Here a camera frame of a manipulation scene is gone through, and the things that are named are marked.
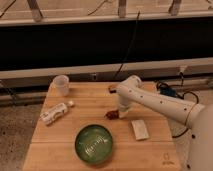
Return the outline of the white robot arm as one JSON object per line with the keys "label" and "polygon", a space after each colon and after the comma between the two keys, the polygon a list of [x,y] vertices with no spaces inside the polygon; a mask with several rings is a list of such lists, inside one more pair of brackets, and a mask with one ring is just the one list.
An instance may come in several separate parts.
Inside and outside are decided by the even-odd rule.
{"label": "white robot arm", "polygon": [[173,119],[192,132],[187,159],[188,171],[213,171],[213,104],[203,105],[141,89],[142,81],[132,75],[116,86],[120,118],[132,102]]}

